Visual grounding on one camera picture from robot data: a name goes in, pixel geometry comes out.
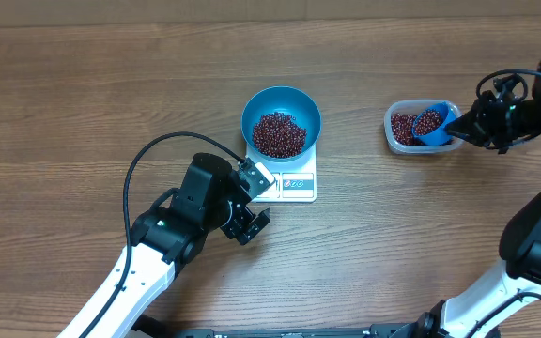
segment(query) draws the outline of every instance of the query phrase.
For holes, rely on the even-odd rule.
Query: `wooden table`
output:
[[[176,329],[416,320],[495,262],[541,190],[541,137],[505,156],[395,156],[383,116],[416,98],[466,111],[484,75],[540,59],[541,16],[0,29],[0,337],[56,336],[103,281],[146,142],[197,131],[243,154],[240,112],[271,85],[322,111],[317,201],[272,205],[246,247],[215,232],[147,313]],[[133,218],[198,151],[218,153],[176,139],[146,155]],[[502,330],[541,336],[541,304]]]

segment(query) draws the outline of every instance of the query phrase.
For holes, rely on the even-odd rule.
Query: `blue measuring cup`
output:
[[[419,118],[421,118],[421,116],[423,114],[425,114],[429,110],[434,110],[434,111],[440,113],[443,122],[441,123],[441,125],[436,130],[430,132],[429,134],[418,135],[416,133],[416,130],[415,130],[415,128],[417,126],[417,122],[419,121]],[[430,106],[429,108],[425,109],[414,120],[414,123],[412,124],[412,136],[414,136],[414,138],[416,138],[418,140],[421,140],[421,142],[423,142],[427,146],[441,146],[441,145],[444,145],[444,144],[448,143],[448,141],[450,141],[452,139],[452,136],[450,136],[450,135],[448,135],[446,133],[445,127],[446,127],[446,125],[448,123],[450,123],[450,122],[452,122],[454,120],[456,120],[456,115],[452,111],[452,109],[450,109],[450,107],[448,106],[448,104],[446,102],[434,104],[434,105]]]

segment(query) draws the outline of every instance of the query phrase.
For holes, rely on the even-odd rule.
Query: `red beans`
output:
[[[392,132],[394,139],[404,146],[422,146],[423,143],[412,136],[412,124],[417,115],[399,114],[392,115]]]
[[[392,132],[394,139],[404,146],[424,146],[423,142],[412,136],[412,125],[418,115],[395,113],[392,115]],[[435,110],[428,110],[421,115],[415,131],[417,135],[427,135],[436,130],[443,123],[441,114]]]
[[[264,155],[278,159],[300,154],[306,144],[306,129],[298,127],[295,119],[279,112],[263,115],[254,125],[254,146]]]
[[[427,135],[441,126],[442,122],[443,118],[441,118],[439,112],[428,110],[421,115],[417,121],[417,125],[414,127],[414,131],[417,135]]]

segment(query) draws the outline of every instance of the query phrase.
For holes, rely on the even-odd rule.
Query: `white kitchen scale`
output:
[[[288,162],[263,159],[249,145],[245,156],[262,162],[274,176],[274,184],[253,202],[314,202],[317,199],[317,145],[300,158]]]

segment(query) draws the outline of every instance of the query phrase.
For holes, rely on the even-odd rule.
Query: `clear plastic container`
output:
[[[448,100],[432,100],[432,99],[422,99],[422,100],[403,100],[392,104],[390,109],[385,113],[385,119],[383,120],[383,125],[385,127],[385,137],[387,138],[387,144],[390,146],[390,150],[395,154],[403,155],[423,155],[423,154],[436,154],[445,151],[452,151],[462,145],[462,140],[459,138],[453,137],[450,145],[443,146],[404,146],[398,143],[394,138],[394,133],[392,132],[392,115],[395,113],[416,115],[422,113],[429,106],[446,102],[448,106],[455,113],[456,118],[461,117],[462,114],[458,107],[455,104]]]

